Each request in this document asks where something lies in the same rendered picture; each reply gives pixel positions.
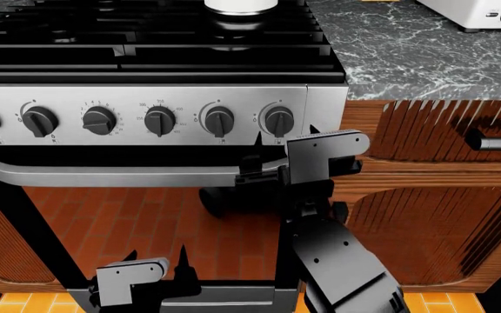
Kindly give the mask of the white countertop appliance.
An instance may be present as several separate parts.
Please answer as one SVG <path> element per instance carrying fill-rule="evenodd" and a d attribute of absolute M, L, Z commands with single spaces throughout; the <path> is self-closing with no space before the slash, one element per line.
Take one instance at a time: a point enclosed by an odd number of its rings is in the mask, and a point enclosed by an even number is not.
<path fill-rule="evenodd" d="M 501 30 L 501 0 L 414 0 L 446 17 L 465 33 Z"/>

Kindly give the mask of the glass oven door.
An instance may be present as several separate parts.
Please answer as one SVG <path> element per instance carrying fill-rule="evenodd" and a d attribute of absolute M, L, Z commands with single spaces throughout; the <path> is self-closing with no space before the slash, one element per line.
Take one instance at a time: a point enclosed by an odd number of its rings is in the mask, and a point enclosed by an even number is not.
<path fill-rule="evenodd" d="M 1 145 L 0 162 L 15 166 L 237 166 L 250 145 L 49 146 Z M 274 168 L 285 153 L 263 147 Z M 0 182 L 0 211 L 65 291 L 37 292 L 48 302 L 36 313 L 97 313 L 89 280 L 97 277 L 102 307 L 132 304 L 130 287 L 172 281 L 185 246 L 202 292 L 165 299 L 160 313 L 294 313 L 298 279 L 278 258 L 279 214 L 251 200 L 227 206 L 221 217 L 203 206 L 208 187 L 24 187 Z M 137 260 L 124 261 L 133 250 Z M 0 293 L 8 302 L 17 292 Z"/>

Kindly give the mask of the white pot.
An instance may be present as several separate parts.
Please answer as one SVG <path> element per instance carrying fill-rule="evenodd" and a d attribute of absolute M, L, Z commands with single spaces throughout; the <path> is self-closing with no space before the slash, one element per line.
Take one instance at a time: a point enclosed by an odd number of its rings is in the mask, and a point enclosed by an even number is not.
<path fill-rule="evenodd" d="M 278 0 L 204 0 L 204 4 L 220 15 L 254 16 L 277 7 Z"/>

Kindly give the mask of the wooden cabinet drawer front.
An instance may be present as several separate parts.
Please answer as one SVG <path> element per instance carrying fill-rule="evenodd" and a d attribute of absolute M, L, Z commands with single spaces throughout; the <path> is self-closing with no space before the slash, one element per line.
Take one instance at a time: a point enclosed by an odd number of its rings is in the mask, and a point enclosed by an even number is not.
<path fill-rule="evenodd" d="M 335 179 L 338 194 L 405 187 L 501 187 L 501 151 L 475 151 L 469 130 L 501 137 L 501 101 L 349 101 L 342 129 L 371 147 L 363 170 Z"/>

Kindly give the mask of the black oven temperature knob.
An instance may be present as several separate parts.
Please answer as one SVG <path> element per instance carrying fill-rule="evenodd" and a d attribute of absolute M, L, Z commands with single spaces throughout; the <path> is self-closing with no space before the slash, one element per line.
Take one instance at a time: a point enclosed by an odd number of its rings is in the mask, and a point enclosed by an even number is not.
<path fill-rule="evenodd" d="M 164 106 L 153 106 L 146 112 L 144 124 L 149 132 L 162 137 L 173 131 L 176 117 L 173 111 Z"/>

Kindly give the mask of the black cast iron grate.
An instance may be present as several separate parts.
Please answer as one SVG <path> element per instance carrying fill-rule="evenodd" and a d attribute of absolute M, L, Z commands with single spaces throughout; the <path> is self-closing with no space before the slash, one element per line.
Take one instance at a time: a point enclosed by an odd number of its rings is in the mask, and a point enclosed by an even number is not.
<path fill-rule="evenodd" d="M 0 11 L 0 72 L 115 70 L 127 36 L 99 0 L 34 0 Z"/>
<path fill-rule="evenodd" d="M 345 75 L 304 0 L 240 17 L 204 0 L 164 0 L 124 20 L 122 64 L 136 69 Z"/>

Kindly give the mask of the stainless steel gas stove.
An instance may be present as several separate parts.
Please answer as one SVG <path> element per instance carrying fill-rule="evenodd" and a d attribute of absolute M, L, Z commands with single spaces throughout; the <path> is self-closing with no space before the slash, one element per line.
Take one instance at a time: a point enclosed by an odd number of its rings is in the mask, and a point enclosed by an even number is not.
<path fill-rule="evenodd" d="M 164 0 L 99 1 L 103 24 L 127 35 L 132 28 L 125 17 Z M 0 146 L 253 146 L 261 131 L 263 147 L 279 146 L 285 153 L 286 140 L 307 134 L 311 124 L 337 129 L 348 90 L 345 75 L 136 69 L 123 61 L 115 70 L 0 72 Z M 34 137 L 24 126 L 22 115 L 32 106 L 57 116 L 59 125 L 50 135 Z M 116 117 L 109 135 L 83 128 L 83 116 L 93 106 Z M 176 124 L 168 135 L 158 137 L 146 129 L 144 117 L 153 106 L 173 111 Z M 234 115 L 233 130 L 224 137 L 214 137 L 204 124 L 216 106 Z M 293 114 L 293 129 L 284 137 L 274 137 L 265 127 L 267 111 L 276 106 Z M 286 158 L 285 153 L 278 165 Z"/>

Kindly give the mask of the black timer knob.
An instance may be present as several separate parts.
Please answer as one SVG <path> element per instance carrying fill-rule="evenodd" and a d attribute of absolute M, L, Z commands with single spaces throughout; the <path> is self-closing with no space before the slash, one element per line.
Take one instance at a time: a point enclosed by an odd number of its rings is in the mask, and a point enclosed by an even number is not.
<path fill-rule="evenodd" d="M 114 114 L 102 106 L 93 106 L 83 115 L 83 128 L 95 135 L 109 135 L 116 124 Z"/>

